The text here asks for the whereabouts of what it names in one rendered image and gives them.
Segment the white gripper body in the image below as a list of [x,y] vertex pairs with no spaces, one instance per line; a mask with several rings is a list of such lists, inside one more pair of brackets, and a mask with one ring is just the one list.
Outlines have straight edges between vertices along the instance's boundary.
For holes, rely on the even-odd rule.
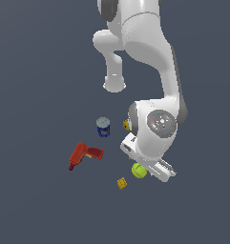
[[136,150],[137,137],[131,132],[121,142],[120,149],[124,151],[130,159],[143,166],[151,176],[155,176],[162,182],[167,182],[171,176],[177,173],[170,164],[162,158],[157,160],[149,160],[141,156]]

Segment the green tennis ball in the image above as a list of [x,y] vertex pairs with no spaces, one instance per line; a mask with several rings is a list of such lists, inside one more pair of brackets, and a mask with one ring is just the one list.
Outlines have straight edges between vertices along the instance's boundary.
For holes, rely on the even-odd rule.
[[147,170],[138,163],[135,163],[132,167],[132,174],[136,178],[144,178],[147,174]]

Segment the small yellow toy block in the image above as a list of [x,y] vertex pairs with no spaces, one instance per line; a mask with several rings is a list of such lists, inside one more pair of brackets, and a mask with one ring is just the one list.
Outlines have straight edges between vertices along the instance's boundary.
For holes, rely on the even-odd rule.
[[120,190],[124,189],[127,187],[127,182],[124,177],[120,178],[117,180],[117,186]]

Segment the blue tin can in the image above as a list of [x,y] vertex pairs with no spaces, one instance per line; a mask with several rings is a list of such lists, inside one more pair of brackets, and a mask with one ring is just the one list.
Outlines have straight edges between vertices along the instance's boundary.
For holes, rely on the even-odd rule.
[[107,117],[99,117],[96,120],[97,132],[100,137],[110,135],[110,120]]

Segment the red power drill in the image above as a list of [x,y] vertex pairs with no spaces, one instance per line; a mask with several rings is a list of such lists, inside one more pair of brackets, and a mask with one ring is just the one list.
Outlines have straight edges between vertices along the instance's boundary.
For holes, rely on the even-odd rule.
[[69,159],[70,167],[69,170],[72,171],[75,166],[77,166],[83,159],[85,155],[90,158],[96,158],[100,160],[103,156],[104,151],[94,147],[88,147],[83,142],[78,143]]

